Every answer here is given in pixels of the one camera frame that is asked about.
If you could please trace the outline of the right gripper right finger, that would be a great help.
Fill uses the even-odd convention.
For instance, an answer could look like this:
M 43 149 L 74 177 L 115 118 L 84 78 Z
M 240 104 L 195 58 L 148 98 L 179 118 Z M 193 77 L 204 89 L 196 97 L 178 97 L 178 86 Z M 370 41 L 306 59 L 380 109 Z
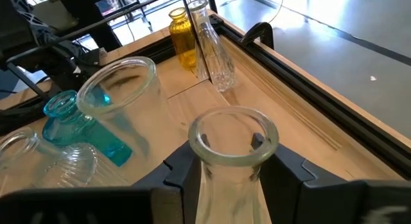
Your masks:
M 411 182 L 347 181 L 283 145 L 261 185 L 273 224 L 411 224 Z

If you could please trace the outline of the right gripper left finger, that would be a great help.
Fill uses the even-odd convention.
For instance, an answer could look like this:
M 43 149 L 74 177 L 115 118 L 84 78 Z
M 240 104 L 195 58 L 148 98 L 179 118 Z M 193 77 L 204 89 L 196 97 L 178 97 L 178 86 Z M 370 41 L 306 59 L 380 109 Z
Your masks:
M 200 160 L 185 142 L 128 187 L 25 189 L 0 198 L 0 224 L 195 224 Z

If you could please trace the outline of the clear flared glass vase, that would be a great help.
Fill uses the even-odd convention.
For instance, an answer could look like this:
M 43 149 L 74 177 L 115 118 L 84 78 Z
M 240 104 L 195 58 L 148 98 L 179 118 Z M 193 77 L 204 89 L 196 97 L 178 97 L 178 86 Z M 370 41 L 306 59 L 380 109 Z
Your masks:
M 191 123 L 188 141 L 202 161 L 196 224 L 263 224 L 259 176 L 279 145 L 275 124 L 253 108 L 214 108 Z

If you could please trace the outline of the clear cylinder glass vase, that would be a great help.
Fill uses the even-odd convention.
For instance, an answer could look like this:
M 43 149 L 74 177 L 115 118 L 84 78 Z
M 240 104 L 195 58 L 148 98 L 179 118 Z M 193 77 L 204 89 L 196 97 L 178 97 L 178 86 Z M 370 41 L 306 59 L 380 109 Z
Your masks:
M 145 56 L 123 58 L 94 73 L 78 91 L 76 104 L 146 164 L 157 165 L 186 140 L 184 127 L 170 111 L 156 64 Z

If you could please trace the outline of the clear ribbed glass vase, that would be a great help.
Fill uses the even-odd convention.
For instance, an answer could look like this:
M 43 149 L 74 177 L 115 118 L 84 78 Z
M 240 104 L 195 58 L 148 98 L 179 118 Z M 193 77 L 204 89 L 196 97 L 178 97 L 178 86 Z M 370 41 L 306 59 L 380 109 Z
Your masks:
M 0 194 L 21 189 L 85 187 L 97 166 L 97 153 L 84 143 L 58 148 L 31 128 L 0 139 Z

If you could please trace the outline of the teal embossed glass vase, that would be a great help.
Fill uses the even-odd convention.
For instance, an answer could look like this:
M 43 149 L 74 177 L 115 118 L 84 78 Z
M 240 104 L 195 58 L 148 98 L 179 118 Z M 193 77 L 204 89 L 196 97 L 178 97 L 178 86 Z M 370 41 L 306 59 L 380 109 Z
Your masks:
M 45 140 L 63 147 L 78 142 L 93 145 L 116 166 L 122 166 L 132 150 L 114 134 L 76 106 L 77 92 L 65 90 L 52 97 L 44 106 L 48 117 L 42 129 Z

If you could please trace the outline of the tall yellow glass vase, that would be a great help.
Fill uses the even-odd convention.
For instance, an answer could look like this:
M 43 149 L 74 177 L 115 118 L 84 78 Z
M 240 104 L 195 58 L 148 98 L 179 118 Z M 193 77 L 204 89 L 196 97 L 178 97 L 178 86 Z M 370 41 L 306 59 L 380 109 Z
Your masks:
M 194 71 L 197 57 L 195 38 L 186 9 L 183 7 L 176 8 L 168 15 L 172 19 L 168 29 L 177 58 L 184 69 Z

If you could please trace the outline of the black-framed wooden shelf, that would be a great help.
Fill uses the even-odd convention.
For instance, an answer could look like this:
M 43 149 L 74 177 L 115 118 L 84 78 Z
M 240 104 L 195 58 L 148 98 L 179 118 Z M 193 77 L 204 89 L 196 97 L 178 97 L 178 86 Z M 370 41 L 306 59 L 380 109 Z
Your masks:
M 64 112 L 132 150 L 0 140 L 0 223 L 411 224 L 411 140 L 227 21 L 234 85 L 163 57 L 169 33 L 117 51 Z

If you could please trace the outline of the slender clear cut-glass vase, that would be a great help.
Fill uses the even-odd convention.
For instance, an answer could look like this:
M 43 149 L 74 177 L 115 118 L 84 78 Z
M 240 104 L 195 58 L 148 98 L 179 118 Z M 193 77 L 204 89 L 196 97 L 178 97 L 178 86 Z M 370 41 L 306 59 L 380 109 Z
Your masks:
M 207 14 L 207 0 L 188 4 L 199 44 L 196 44 L 197 76 L 210 79 L 217 91 L 224 92 L 235 84 L 234 64 L 226 52 Z

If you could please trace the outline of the black aluminium table frame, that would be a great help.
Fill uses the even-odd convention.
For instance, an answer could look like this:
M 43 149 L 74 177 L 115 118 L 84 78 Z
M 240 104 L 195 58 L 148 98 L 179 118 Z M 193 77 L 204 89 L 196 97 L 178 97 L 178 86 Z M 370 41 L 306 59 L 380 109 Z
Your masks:
M 212 108 L 249 107 L 274 122 L 280 145 L 341 178 L 411 180 L 410 139 L 263 43 L 242 44 L 243 32 L 229 21 L 209 17 L 235 66 L 235 84 L 225 92 L 179 65 L 167 28 L 109 56 L 153 58 L 180 124 Z

